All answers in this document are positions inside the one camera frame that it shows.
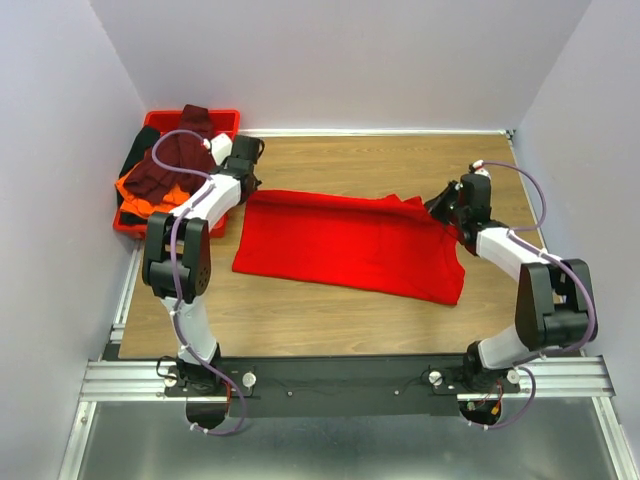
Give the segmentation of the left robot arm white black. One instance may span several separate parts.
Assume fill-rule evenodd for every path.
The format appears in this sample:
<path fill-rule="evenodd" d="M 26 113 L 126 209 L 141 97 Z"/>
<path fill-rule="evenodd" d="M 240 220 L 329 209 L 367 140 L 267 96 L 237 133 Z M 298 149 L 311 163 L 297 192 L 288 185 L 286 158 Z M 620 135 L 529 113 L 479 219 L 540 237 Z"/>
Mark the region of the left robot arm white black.
<path fill-rule="evenodd" d="M 197 140 L 197 147 L 214 161 L 211 171 L 171 166 L 159 159 L 163 143 L 179 135 Z M 207 139 L 186 129 L 162 135 L 152 147 L 151 158 L 157 166 L 204 181 L 184 203 L 168 213 L 156 212 L 147 221 L 143 282 L 166 308 L 178 341 L 175 365 L 161 376 L 167 389 L 209 395 L 226 382 L 214 364 L 220 349 L 203 300 L 212 273 L 210 233 L 261 185 L 255 166 L 264 149 L 265 142 L 256 137 L 230 139 L 219 134 Z"/>

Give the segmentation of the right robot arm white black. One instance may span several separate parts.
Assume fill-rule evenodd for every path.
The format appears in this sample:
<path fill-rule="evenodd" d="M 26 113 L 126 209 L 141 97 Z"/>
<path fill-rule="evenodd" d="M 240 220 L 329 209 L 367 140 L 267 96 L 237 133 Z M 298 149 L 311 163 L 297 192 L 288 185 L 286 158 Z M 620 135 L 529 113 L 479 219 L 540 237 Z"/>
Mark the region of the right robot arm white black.
<path fill-rule="evenodd" d="M 590 270 L 580 259 L 550 254 L 492 218 L 492 184 L 487 173 L 467 173 L 425 202 L 431 217 L 452 227 L 458 242 L 517 283 L 513 325 L 470 344 L 460 379 L 480 392 L 510 370 L 539 356 L 581 349 L 598 333 Z"/>

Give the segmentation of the bright red t shirt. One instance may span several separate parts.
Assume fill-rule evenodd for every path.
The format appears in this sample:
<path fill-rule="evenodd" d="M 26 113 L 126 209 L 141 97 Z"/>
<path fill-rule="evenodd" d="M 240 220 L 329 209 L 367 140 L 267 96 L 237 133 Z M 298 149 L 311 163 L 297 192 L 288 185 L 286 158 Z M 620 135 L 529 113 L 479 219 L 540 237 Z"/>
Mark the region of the bright red t shirt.
<path fill-rule="evenodd" d="M 455 306 L 465 277 L 456 244 L 418 197 L 265 190 L 247 203 L 232 269 Z"/>

